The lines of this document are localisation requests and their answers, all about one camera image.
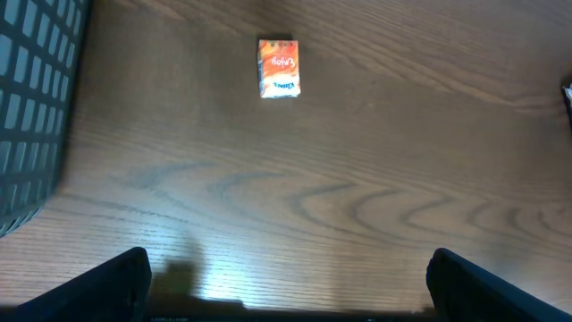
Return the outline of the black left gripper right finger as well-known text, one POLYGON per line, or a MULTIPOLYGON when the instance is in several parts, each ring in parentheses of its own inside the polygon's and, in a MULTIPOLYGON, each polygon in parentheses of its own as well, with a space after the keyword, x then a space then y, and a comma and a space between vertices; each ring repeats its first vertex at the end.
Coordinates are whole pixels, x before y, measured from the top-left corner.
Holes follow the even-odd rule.
POLYGON ((442 321, 571 322, 570 314, 444 248, 434 252, 425 278, 442 321))

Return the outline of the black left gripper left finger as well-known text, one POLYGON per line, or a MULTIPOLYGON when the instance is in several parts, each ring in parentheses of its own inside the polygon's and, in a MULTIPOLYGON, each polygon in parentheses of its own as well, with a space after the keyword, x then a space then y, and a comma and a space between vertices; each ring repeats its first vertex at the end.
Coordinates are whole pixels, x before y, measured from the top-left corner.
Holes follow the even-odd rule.
POLYGON ((147 252, 135 247, 15 308, 9 322, 141 321, 151 284, 147 252))

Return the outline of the orange tissue pack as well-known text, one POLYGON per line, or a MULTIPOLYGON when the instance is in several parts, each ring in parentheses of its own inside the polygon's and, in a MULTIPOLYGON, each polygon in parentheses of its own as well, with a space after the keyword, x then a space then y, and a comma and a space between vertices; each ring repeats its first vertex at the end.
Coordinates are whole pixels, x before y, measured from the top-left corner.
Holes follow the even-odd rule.
POLYGON ((257 50, 261 98, 298 97, 299 43, 297 40, 259 39, 257 50))

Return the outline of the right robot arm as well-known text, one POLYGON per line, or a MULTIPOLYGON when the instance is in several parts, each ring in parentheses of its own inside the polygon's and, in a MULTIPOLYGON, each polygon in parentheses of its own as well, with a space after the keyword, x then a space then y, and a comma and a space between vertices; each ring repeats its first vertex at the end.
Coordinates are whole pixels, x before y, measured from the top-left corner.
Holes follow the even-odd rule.
POLYGON ((561 88, 561 92, 564 99, 564 104, 566 107, 568 121, 570 126, 572 126, 572 87, 570 84, 564 85, 561 88))

